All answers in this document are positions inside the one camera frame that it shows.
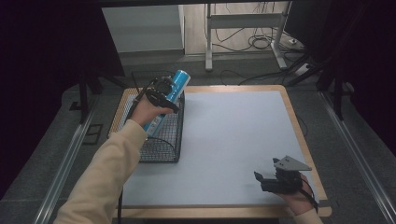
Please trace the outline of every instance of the beige sweater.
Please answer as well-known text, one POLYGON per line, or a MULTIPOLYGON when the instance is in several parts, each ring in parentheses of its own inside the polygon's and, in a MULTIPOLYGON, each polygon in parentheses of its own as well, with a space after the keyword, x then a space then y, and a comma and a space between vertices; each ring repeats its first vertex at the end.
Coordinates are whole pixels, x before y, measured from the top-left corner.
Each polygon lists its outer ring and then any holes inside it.
MULTIPOLYGON (((54 223, 111 223, 125 181, 139 162, 147 135, 134 121, 110 135, 74 186, 54 223)), ((297 223, 321 223, 315 210, 295 217, 297 223)))

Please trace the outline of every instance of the gray carpet floor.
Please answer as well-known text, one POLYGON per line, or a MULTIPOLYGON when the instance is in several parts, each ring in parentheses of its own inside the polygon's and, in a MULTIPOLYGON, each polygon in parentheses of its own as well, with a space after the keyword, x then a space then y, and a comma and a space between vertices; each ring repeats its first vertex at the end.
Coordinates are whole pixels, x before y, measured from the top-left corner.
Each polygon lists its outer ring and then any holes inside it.
MULTIPOLYGON (((214 70, 208 73, 205 71, 203 57, 176 56, 160 60, 153 57, 153 59, 146 59, 144 62, 134 60, 133 57, 123 57, 121 60, 126 77, 120 77, 120 80, 133 86, 131 74, 134 74, 138 84, 144 85, 153 77, 172 74, 176 70, 182 69, 191 75, 189 85, 236 85, 246 78, 278 72, 272 54, 218 55, 214 58, 214 70)), ((293 75, 286 77, 270 75, 251 79, 244 84, 282 84, 292 78, 294 78, 293 75)), ((288 87, 287 91, 332 207, 332 215, 324 217, 322 220, 324 223, 387 223, 315 88, 317 79, 318 77, 313 76, 294 87, 288 87)), ((96 139, 92 139, 91 136, 84 138, 49 218, 49 223, 56 216, 59 206, 67 199, 71 188, 89 164, 96 149, 106 141, 106 135, 122 95, 122 88, 106 79, 101 79, 101 82, 104 85, 104 92, 97 96, 98 104, 91 122, 91 124, 102 126, 101 134, 96 143, 96 139)), ((31 159, 0 202, 0 223, 32 223, 34 221, 38 208, 43 202, 78 126, 79 111, 69 110, 70 105, 78 101, 78 97, 77 86, 64 93, 63 105, 57 117, 31 159)), ((393 174, 396 169, 395 157, 361 118, 347 96, 343 98, 342 109, 345 124, 361 147, 364 158, 389 197, 395 201, 396 178, 393 174)), ((169 221, 124 219, 122 223, 169 223, 169 221)), ((205 219, 182 220, 181 222, 274 223, 273 220, 264 219, 233 221, 205 219)), ((277 222, 293 223, 291 218, 275 220, 275 223, 277 222)))

